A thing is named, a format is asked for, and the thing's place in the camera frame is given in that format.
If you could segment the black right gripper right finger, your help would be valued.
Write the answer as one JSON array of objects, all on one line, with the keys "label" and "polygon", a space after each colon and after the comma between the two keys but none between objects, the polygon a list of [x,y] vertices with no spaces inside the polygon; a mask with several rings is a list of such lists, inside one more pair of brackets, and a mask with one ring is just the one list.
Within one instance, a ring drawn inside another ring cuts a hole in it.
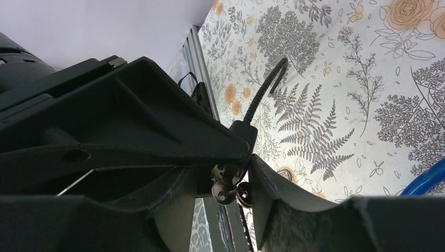
[{"label": "black right gripper right finger", "polygon": [[251,157],[253,223],[261,251],[444,251],[444,198],[313,195]]}]

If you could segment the small black lock key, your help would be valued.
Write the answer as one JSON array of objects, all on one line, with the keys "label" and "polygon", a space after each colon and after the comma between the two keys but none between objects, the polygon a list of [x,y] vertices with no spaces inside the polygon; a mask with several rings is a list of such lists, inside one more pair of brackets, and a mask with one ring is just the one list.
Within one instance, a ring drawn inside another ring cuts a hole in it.
[{"label": "small black lock key", "polygon": [[247,170],[235,164],[215,165],[211,171],[211,194],[218,204],[235,200],[244,208],[252,208],[251,186],[245,181]]}]

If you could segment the blue cable lock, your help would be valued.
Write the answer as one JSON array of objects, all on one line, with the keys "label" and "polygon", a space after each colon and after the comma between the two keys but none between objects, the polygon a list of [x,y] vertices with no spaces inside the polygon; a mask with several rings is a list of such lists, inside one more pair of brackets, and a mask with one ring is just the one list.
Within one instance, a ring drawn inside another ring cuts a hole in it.
[{"label": "blue cable lock", "polygon": [[442,181],[444,181],[444,168],[432,167],[426,173],[416,177],[400,195],[424,195]]}]

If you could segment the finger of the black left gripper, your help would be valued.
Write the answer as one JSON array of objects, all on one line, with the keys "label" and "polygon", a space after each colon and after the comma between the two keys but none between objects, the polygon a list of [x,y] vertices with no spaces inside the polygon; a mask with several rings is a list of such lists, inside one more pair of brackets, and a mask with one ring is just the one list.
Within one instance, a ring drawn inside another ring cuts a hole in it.
[{"label": "finger of the black left gripper", "polygon": [[248,149],[146,57],[89,59],[1,94],[2,194],[122,166],[198,166],[208,193],[212,167]]}]

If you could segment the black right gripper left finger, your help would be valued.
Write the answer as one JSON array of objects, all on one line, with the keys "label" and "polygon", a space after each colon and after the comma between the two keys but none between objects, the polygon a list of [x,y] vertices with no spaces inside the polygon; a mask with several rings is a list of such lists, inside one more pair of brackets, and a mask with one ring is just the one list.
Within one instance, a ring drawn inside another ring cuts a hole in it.
[{"label": "black right gripper left finger", "polygon": [[3,196],[1,251],[188,251],[195,197],[195,173],[187,168],[110,204]]}]

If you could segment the small black cable connector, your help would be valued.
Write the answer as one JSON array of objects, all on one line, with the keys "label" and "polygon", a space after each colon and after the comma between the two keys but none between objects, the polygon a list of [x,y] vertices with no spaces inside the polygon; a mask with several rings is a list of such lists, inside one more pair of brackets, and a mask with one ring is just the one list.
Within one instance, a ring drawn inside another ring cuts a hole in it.
[{"label": "small black cable connector", "polygon": [[272,95],[274,93],[283,76],[285,75],[287,68],[288,58],[284,57],[278,62],[278,64],[266,77],[265,81],[252,99],[244,118],[242,120],[234,121],[233,124],[229,127],[230,131],[235,133],[247,143],[248,150],[243,155],[241,161],[237,162],[237,164],[239,164],[244,169],[248,168],[248,164],[250,162],[253,148],[258,136],[258,129],[251,125],[254,115],[261,103],[262,98],[266,94],[266,91],[269,89],[270,86],[272,86],[269,91],[269,95]]}]

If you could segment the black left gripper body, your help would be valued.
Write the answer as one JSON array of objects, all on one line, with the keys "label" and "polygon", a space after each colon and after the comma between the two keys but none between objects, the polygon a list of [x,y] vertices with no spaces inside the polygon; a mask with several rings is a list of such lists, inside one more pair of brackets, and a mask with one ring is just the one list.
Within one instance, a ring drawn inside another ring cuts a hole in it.
[{"label": "black left gripper body", "polygon": [[42,94],[61,97],[125,64],[113,55],[57,70],[1,33],[1,112]]}]

